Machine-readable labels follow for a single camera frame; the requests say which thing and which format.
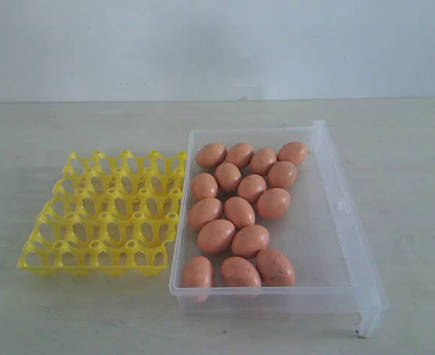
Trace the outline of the clear plastic container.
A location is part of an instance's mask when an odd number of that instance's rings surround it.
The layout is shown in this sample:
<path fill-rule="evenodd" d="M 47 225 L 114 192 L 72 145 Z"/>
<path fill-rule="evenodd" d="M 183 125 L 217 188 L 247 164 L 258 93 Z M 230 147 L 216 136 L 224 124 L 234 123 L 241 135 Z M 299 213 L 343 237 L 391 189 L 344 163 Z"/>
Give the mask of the clear plastic container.
<path fill-rule="evenodd" d="M 291 206 L 278 220 L 266 220 L 270 246 L 281 250 L 296 271 L 292 287 L 226 287 L 219 274 L 211 288 L 184 288 L 186 262 L 200 254 L 197 232 L 188 223 L 192 180 L 201 173 L 198 151 L 209 143 L 227 147 L 247 142 L 255 149 L 280 149 L 301 141 L 309 149 L 290 188 Z M 346 313 L 360 315 L 358 336 L 374 335 L 388 299 L 363 230 L 357 207 L 324 121 L 309 126 L 266 129 L 193 130 L 189 134 L 181 215 L 169 290 L 185 312 L 198 313 Z"/>

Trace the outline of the yellow plastic egg tray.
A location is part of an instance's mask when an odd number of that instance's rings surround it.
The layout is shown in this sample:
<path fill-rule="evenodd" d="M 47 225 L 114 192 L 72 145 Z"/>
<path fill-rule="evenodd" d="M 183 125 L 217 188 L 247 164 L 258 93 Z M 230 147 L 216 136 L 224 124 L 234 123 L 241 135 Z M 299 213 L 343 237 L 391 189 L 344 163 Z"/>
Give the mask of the yellow plastic egg tray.
<path fill-rule="evenodd" d="M 187 153 L 71 152 L 17 266 L 41 276 L 99 271 L 156 276 L 175 241 Z"/>

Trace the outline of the brown egg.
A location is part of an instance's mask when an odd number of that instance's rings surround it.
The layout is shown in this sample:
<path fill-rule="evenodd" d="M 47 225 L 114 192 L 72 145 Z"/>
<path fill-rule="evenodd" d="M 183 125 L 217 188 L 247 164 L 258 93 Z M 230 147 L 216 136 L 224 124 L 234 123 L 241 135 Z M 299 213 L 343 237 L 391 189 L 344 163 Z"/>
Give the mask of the brown egg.
<path fill-rule="evenodd" d="M 195 230 L 201 230 L 207 223 L 220 218 L 223 204 L 215 197 L 207 197 L 193 205 L 188 213 L 189 225 Z"/>
<path fill-rule="evenodd" d="M 184 288 L 211 288 L 214 283 L 214 269 L 208 258 L 196 256 L 184 266 L 181 285 Z"/>
<path fill-rule="evenodd" d="M 214 169 L 226 157 L 227 149 L 223 143 L 209 143 L 202 147 L 197 154 L 197 164 L 204 169 Z"/>
<path fill-rule="evenodd" d="M 250 204 L 254 204 L 265 191 L 265 179 L 261 175 L 250 174 L 245 176 L 239 183 L 237 195 L 247 200 Z"/>
<path fill-rule="evenodd" d="M 266 286 L 293 286 L 296 273 L 288 257 L 278 249 L 266 248 L 257 254 L 256 266 Z"/>
<path fill-rule="evenodd" d="M 229 257 L 220 267 L 220 273 L 227 287 L 261 287 L 261 277 L 253 264 L 242 257 Z"/>
<path fill-rule="evenodd" d="M 278 161 L 269 170 L 267 180 L 271 188 L 288 190 L 298 176 L 297 167 L 289 161 Z"/>
<path fill-rule="evenodd" d="M 236 165 L 239 169 L 244 169 L 249 165 L 253 154 L 254 148 L 250 143 L 237 143 L 228 150 L 225 161 Z"/>
<path fill-rule="evenodd" d="M 224 215 L 236 229 L 242 229 L 255 224 L 255 213 L 251 204 L 242 197 L 231 197 L 224 203 Z"/>
<path fill-rule="evenodd" d="M 288 161 L 295 166 L 299 166 L 307 156 L 307 145 L 299 141 L 292 141 L 285 144 L 277 153 L 278 161 Z"/>
<path fill-rule="evenodd" d="M 262 225 L 250 225 L 241 229 L 231 244 L 232 253 L 239 257 L 252 258 L 268 247 L 270 234 Z"/>
<path fill-rule="evenodd" d="M 290 205 L 289 192 L 281 188 L 271 188 L 257 200 L 257 212 L 262 218 L 278 219 L 289 210 Z"/>
<path fill-rule="evenodd" d="M 235 233 L 236 227 L 231 221 L 213 220 L 199 231 L 197 245 L 206 253 L 217 254 L 229 246 Z"/>
<path fill-rule="evenodd" d="M 192 194 L 195 201 L 214 198 L 218 194 L 218 183 L 209 173 L 200 173 L 192 181 Z"/>
<path fill-rule="evenodd" d="M 272 148 L 266 147 L 253 154 L 250 168 L 254 174 L 265 176 L 276 162 L 276 152 Z"/>
<path fill-rule="evenodd" d="M 233 163 L 223 162 L 215 170 L 215 179 L 219 187 L 226 192 L 233 192 L 238 188 L 242 175 Z"/>

